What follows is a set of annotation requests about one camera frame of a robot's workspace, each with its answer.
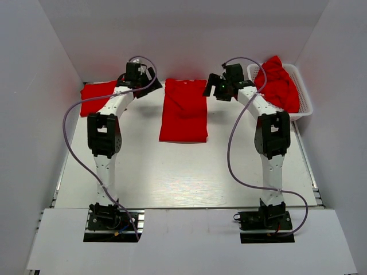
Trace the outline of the red t shirt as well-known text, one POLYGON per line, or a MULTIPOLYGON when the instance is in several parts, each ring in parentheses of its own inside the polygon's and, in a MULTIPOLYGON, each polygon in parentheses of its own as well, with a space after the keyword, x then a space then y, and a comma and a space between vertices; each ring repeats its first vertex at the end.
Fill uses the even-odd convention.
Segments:
POLYGON ((207 99, 203 96, 207 81, 165 81, 160 142, 205 143, 207 132, 207 99))
MULTIPOLYGON (((86 100, 94 97, 110 96, 114 92, 117 81, 102 82, 97 84, 85 84, 80 91, 81 99, 86 100)), ((97 113, 104 107, 109 98, 92 100, 81 104, 81 117, 87 117, 90 113, 97 113)))

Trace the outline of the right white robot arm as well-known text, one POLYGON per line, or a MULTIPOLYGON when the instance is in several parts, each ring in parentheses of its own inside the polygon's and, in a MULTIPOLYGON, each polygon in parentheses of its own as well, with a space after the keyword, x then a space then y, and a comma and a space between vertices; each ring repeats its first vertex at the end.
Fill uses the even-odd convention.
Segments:
POLYGON ((235 220, 241 230, 279 230, 286 217, 286 204, 282 190, 282 167, 290 146, 290 117, 267 102, 255 84, 245 80, 240 64, 222 65, 221 75, 211 73, 203 92, 217 100, 231 101, 235 98, 247 108, 256 120, 254 144, 260 155, 263 185, 260 206, 257 211, 236 214, 235 220))

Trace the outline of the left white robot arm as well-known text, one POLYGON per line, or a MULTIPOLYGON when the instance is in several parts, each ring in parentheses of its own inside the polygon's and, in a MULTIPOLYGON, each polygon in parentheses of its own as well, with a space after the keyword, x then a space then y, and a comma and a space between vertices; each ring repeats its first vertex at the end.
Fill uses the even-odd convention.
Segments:
POLYGON ((122 222, 115 187, 116 157, 123 143, 119 119, 134 99, 161 87, 152 67, 139 58, 130 60, 126 72, 118 77, 112 96, 100 110, 87 116, 88 148, 98 177, 97 202, 91 205, 91 210, 96 220, 108 229, 115 229, 122 222))

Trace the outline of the red t shirts pile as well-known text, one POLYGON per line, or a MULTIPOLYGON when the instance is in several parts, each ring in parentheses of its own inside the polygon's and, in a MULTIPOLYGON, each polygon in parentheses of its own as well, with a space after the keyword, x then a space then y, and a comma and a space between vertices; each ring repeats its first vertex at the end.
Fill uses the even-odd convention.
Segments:
POLYGON ((280 58, 273 56, 261 67, 267 77, 266 86, 260 92, 263 97, 288 113, 298 113, 300 108, 298 91, 290 75, 283 68, 280 58))

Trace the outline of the folded red t shirt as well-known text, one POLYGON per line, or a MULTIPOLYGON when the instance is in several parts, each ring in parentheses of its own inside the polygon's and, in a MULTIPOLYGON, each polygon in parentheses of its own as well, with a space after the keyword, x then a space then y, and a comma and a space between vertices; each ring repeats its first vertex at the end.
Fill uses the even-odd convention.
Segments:
MULTIPOLYGON (((110 96, 114 92, 117 81, 102 82, 97 84, 85 84, 80 91, 81 99, 86 100, 94 97, 110 96)), ((90 113, 97 113, 104 107, 109 98, 92 100, 81 104, 81 117, 87 117, 90 113)))

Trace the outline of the white plastic basket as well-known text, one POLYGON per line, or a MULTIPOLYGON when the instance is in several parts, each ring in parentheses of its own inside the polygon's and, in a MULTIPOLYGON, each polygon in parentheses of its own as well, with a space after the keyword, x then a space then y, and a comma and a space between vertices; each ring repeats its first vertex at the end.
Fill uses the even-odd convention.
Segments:
MULTIPOLYGON (((313 113, 313 106, 308 94, 308 91, 303 83, 302 77, 295 65, 283 64, 283 69, 289 74, 290 79, 296 86, 299 95, 299 112, 290 113, 290 120, 296 121, 304 116, 310 116, 313 113)), ((260 68, 256 64, 250 64, 247 66, 248 79, 254 81, 260 68)))

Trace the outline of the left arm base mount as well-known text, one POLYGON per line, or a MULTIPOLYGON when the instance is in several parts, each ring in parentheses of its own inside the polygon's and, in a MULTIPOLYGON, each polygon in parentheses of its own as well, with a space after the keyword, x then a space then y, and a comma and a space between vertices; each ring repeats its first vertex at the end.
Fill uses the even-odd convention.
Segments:
POLYGON ((114 215, 109 213, 95 214, 89 211, 84 231, 85 243, 137 243, 134 226, 138 238, 143 233, 144 211, 130 212, 132 221, 124 211, 117 211, 114 215))

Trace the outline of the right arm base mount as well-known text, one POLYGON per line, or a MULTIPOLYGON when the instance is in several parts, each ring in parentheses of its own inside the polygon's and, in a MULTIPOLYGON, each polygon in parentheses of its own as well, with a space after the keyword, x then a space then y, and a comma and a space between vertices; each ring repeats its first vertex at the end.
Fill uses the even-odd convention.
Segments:
POLYGON ((265 222, 258 211, 241 211, 233 216, 239 223, 241 244, 294 243, 293 226, 288 211, 282 217, 265 222))

